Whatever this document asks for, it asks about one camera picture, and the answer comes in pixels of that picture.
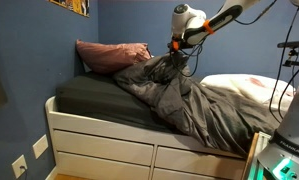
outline pillowcase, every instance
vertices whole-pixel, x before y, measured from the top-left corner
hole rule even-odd
[[[145,43],[100,44],[76,41],[82,61],[94,72],[112,74],[151,58]]]

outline drawer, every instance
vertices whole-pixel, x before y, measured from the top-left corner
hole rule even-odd
[[[226,179],[241,179],[245,162],[238,159],[159,147],[155,167]]]
[[[148,180],[149,167],[58,152],[59,173],[99,180]]]
[[[183,173],[165,169],[155,168],[152,180],[223,180],[214,177],[200,176],[196,174]]]
[[[64,131],[54,132],[57,151],[149,166],[153,145],[133,143]]]

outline gray comforter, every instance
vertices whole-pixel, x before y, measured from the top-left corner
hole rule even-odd
[[[255,132],[272,134],[278,123],[268,109],[229,90],[204,87],[189,75],[188,57],[157,56],[113,77],[162,119],[204,146],[246,156]]]

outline wall outlet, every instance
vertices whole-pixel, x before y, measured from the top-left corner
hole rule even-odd
[[[13,168],[13,172],[15,173],[16,179],[18,179],[21,174],[28,169],[24,155],[21,155],[15,162],[11,164],[11,166]]]
[[[33,152],[35,153],[36,159],[48,148],[47,136],[43,135],[33,146]]]

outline white bedding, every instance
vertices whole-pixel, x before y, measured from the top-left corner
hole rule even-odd
[[[269,107],[272,91],[276,80],[252,74],[218,74],[205,77],[200,84],[230,89],[241,96],[252,99]],[[279,99],[288,83],[279,80],[271,107],[278,109]],[[294,87],[288,86],[284,94],[280,109],[288,110],[294,96]]]

